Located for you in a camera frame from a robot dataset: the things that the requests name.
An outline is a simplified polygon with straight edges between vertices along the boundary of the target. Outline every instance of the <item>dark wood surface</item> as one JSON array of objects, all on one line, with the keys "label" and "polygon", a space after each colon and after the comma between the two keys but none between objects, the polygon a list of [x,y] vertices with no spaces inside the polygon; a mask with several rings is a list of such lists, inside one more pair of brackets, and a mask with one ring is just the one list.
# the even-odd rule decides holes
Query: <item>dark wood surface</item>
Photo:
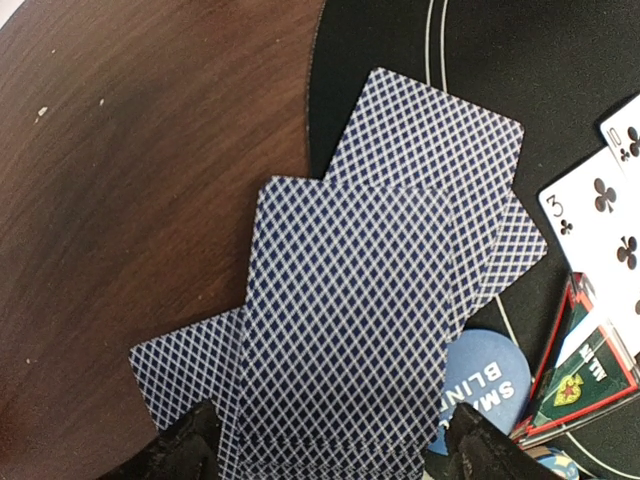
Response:
[{"label": "dark wood surface", "polygon": [[26,0],[0,30],[0,479],[152,439],[128,349],[242,303],[258,188],[307,173],[320,8]]}]

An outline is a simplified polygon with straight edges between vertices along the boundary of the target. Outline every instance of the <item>blue poker chip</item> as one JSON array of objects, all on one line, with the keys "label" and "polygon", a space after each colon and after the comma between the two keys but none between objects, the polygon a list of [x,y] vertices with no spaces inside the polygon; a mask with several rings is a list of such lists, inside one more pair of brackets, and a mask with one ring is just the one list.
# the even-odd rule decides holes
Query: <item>blue poker chip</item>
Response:
[{"label": "blue poker chip", "polygon": [[449,345],[438,438],[429,450],[447,454],[445,429],[459,402],[467,402],[505,434],[529,401],[531,371],[522,351],[489,330],[466,330]]},{"label": "blue poker chip", "polygon": [[563,451],[553,447],[536,447],[527,453],[560,478],[580,480],[578,466]]}]

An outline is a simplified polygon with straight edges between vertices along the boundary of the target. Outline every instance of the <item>stack of cards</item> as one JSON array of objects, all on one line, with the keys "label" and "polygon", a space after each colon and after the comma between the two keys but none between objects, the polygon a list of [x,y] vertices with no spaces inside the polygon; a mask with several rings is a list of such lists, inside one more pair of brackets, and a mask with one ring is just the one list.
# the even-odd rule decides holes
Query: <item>stack of cards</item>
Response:
[{"label": "stack of cards", "polygon": [[640,353],[640,97],[600,129],[609,146],[540,193],[571,270],[585,273],[632,356]]},{"label": "stack of cards", "polygon": [[245,305],[132,349],[158,428],[213,398],[222,478],[421,478],[447,344],[546,253],[522,136],[373,71],[325,180],[261,190]]}]

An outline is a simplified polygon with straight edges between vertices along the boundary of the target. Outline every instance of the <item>white playing card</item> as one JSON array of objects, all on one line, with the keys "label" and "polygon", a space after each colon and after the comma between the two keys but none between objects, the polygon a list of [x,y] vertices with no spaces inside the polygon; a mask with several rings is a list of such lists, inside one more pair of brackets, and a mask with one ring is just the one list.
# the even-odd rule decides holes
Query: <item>white playing card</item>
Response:
[{"label": "white playing card", "polygon": [[640,181],[640,95],[602,122],[600,131],[625,176]]},{"label": "white playing card", "polygon": [[587,274],[597,301],[635,355],[640,352],[640,230],[633,199],[606,149],[539,195],[571,269]]}]

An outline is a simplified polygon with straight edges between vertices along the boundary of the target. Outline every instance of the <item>playing card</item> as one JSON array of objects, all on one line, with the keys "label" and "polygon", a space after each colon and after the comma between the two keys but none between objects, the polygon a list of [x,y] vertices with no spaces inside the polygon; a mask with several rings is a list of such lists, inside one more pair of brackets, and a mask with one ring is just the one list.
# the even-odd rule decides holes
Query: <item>playing card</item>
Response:
[{"label": "playing card", "polygon": [[640,96],[600,124],[600,131],[624,175],[640,182]]},{"label": "playing card", "polygon": [[475,305],[468,316],[504,292],[546,254],[546,240],[512,192],[503,211],[498,240],[491,250],[482,284],[475,296]]},{"label": "playing card", "polygon": [[640,351],[640,230],[622,171],[609,151],[601,150],[544,189],[539,200],[571,269],[587,274],[598,302],[635,355]]},{"label": "playing card", "polygon": [[522,126],[511,119],[376,69],[325,177],[354,184],[432,187],[450,194],[460,241],[452,273],[454,338],[475,311],[522,138]]},{"label": "playing card", "polygon": [[136,345],[129,361],[158,430],[211,399],[222,423],[218,464],[222,480],[239,480],[235,426],[242,310],[222,313]]},{"label": "playing card", "polygon": [[245,465],[415,463],[438,422],[451,234],[434,191],[294,178],[263,188],[245,307]]}]

